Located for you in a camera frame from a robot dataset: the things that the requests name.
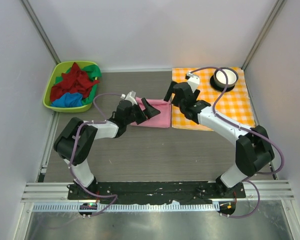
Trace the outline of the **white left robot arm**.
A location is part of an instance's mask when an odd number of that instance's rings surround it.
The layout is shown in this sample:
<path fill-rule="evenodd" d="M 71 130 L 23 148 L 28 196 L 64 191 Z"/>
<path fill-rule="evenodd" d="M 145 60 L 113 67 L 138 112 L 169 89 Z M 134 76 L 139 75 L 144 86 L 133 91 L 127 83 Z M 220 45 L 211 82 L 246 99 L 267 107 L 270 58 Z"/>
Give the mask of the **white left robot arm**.
<path fill-rule="evenodd" d="M 94 123 L 73 117 L 54 142 L 53 149 L 66 162 L 75 184 L 90 193 L 96 193 L 98 182 L 88 164 L 88 155 L 94 141 L 119 138 L 131 123 L 141 124 L 161 111 L 145 98 L 141 99 L 144 109 L 138 103 L 121 100 L 105 121 Z"/>

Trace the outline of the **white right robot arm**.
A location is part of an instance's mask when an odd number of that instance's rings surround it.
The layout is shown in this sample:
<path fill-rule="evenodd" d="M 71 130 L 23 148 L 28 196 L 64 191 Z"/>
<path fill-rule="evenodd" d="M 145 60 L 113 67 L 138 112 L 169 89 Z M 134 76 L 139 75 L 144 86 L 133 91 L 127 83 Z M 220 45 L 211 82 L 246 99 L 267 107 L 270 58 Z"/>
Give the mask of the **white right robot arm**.
<path fill-rule="evenodd" d="M 171 104 L 179 108 L 186 119 L 212 129 L 234 145 L 234 164 L 215 180 L 217 191 L 224 196 L 270 163 L 275 154 L 264 127 L 242 125 L 213 111 L 210 103 L 197 99 L 199 93 L 198 89 L 192 90 L 188 82 L 172 81 L 164 100 L 174 95 Z"/>

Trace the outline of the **lime green plastic basket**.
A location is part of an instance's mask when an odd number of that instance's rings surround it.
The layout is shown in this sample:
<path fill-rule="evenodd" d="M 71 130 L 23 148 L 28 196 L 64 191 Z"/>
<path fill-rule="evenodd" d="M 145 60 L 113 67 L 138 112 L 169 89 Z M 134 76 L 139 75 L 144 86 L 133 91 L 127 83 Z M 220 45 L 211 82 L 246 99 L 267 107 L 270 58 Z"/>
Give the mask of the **lime green plastic basket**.
<path fill-rule="evenodd" d="M 102 76 L 99 66 L 93 61 L 64 61 L 56 65 L 48 80 L 43 94 L 43 105 L 59 113 L 82 113 L 92 106 L 97 92 L 99 78 Z M 82 94 L 81 107 L 53 107 L 51 103 L 65 93 Z"/>

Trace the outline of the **pink t shirt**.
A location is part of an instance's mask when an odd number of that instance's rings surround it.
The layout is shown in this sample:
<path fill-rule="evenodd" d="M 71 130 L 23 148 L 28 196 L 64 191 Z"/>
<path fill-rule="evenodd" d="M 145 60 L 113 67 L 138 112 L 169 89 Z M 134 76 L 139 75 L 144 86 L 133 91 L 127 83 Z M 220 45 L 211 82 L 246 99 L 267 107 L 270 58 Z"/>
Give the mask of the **pink t shirt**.
<path fill-rule="evenodd" d="M 160 111 L 160 114 L 146 120 L 143 123 L 131 123 L 134 127 L 149 127 L 149 128 L 169 128 L 171 125 L 172 106 L 169 101 L 163 99 L 146 99 L 147 102 L 155 109 Z"/>

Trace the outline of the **orange checkered cloth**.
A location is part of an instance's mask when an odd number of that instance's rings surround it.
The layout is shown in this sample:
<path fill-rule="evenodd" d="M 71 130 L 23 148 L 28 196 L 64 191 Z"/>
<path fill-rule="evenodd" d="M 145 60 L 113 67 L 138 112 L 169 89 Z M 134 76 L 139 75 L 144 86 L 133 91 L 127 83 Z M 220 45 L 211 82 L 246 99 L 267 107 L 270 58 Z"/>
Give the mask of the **orange checkered cloth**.
<path fill-rule="evenodd" d="M 233 67 L 232 69 L 237 72 L 238 81 L 233 90 L 225 92 L 222 98 L 217 102 L 215 109 L 241 124 L 253 127 L 255 126 L 255 119 L 246 86 L 244 71 L 239 67 Z M 200 79 L 198 87 L 200 94 L 198 99 L 204 100 L 210 104 L 213 104 L 221 94 L 210 85 L 210 78 L 213 76 L 214 72 L 215 70 L 210 68 L 194 73 L 199 76 Z M 186 119 L 179 108 L 175 106 L 172 107 L 171 116 L 171 124 L 175 129 L 196 131 L 211 130 L 206 126 L 196 124 L 193 121 Z"/>

